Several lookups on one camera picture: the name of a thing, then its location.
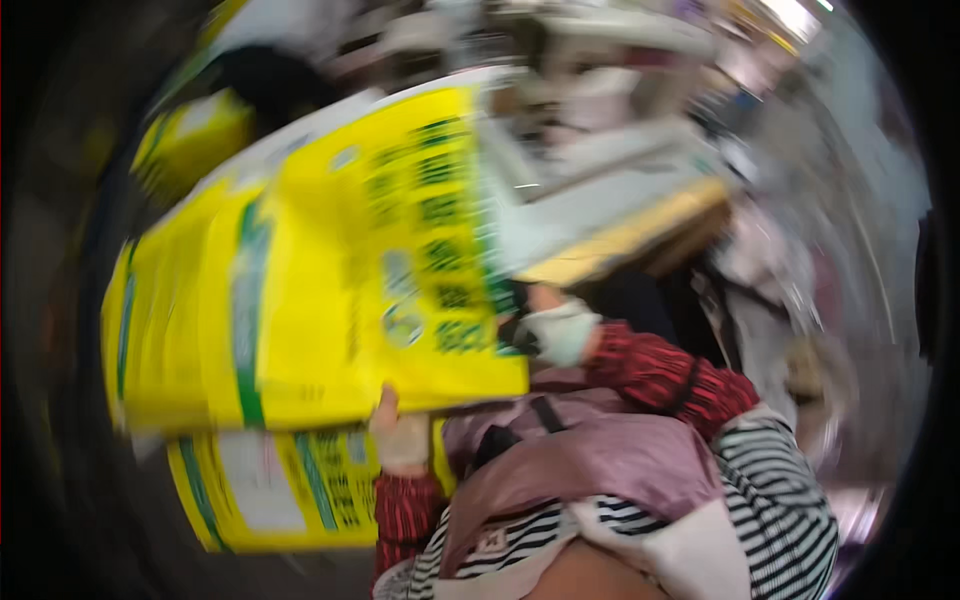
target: sleeve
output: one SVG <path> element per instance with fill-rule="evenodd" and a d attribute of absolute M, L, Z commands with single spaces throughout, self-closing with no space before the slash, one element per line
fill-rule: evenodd
<path fill-rule="evenodd" d="M 634 333 L 622 321 L 602 327 L 597 350 L 585 364 L 587 382 L 611 388 L 647 412 L 689 423 L 708 442 L 727 421 L 759 403 L 753 384 L 729 369 L 715 369 L 652 333 Z M 681 406 L 694 361 L 696 376 Z"/>
<path fill-rule="evenodd" d="M 381 475 L 373 484 L 373 516 L 379 527 L 373 583 L 391 566 L 411 559 L 430 541 L 446 499 L 433 475 Z"/>
<path fill-rule="evenodd" d="M 761 406 L 712 444 L 754 598 L 816 600 L 840 546 L 836 518 L 793 433 Z"/>

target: red and black arm sleeve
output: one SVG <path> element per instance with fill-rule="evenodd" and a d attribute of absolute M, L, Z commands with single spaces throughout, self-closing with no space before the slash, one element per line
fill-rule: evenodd
<path fill-rule="evenodd" d="M 759 403 L 753 384 L 739 373 L 694 359 L 660 336 L 634 333 L 624 322 L 600 326 L 600 345 L 585 364 L 587 382 L 616 390 L 641 411 L 668 411 L 709 442 L 724 423 Z M 686 402 L 675 406 L 688 385 L 694 360 L 697 370 Z"/>
<path fill-rule="evenodd" d="M 373 490 L 373 516 L 379 528 L 373 573 L 376 583 L 388 568 L 423 551 L 440 522 L 446 499 L 433 475 L 381 475 Z"/>

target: white glove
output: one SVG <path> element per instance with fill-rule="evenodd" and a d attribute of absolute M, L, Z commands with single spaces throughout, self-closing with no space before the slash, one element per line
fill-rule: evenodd
<path fill-rule="evenodd" d="M 560 306 L 524 316 L 520 327 L 537 336 L 538 358 L 557 367 L 576 367 L 600 319 L 579 298 L 567 298 Z"/>
<path fill-rule="evenodd" d="M 377 460 L 384 472 L 425 467 L 430 459 L 430 416 L 416 413 L 398 417 L 396 392 L 383 386 L 380 404 L 370 418 Z"/>

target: small yellow package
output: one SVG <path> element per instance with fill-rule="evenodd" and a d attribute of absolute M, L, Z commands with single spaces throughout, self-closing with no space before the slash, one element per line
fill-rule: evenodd
<path fill-rule="evenodd" d="M 434 423 L 434 462 L 455 481 Z M 376 450 L 362 428 L 198 434 L 167 445 L 183 510 L 209 552 L 295 552 L 372 546 Z"/>
<path fill-rule="evenodd" d="M 524 394 L 469 110 L 458 89 L 384 108 L 130 243 L 102 312 L 116 420 L 301 430 L 365 419 L 384 382 L 402 411 Z"/>
<path fill-rule="evenodd" d="M 140 140 L 131 172 L 172 204 L 253 142 L 253 121 L 253 108 L 229 89 L 163 112 Z"/>

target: yellow package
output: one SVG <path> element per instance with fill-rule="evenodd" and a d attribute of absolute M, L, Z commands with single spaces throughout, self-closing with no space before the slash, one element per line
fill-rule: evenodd
<path fill-rule="evenodd" d="M 468 98 L 384 108 L 130 244 L 103 309 L 118 422 L 299 430 L 365 419 L 384 382 L 404 411 L 525 393 Z"/>
<path fill-rule="evenodd" d="M 253 108 L 229 89 L 160 114 L 140 141 L 131 172 L 172 204 L 253 142 Z"/>
<path fill-rule="evenodd" d="M 434 423 L 434 470 L 454 479 Z M 198 434 L 167 445 L 197 539 L 210 552 L 295 552 L 372 546 L 377 539 L 372 439 L 362 428 L 310 433 Z"/>

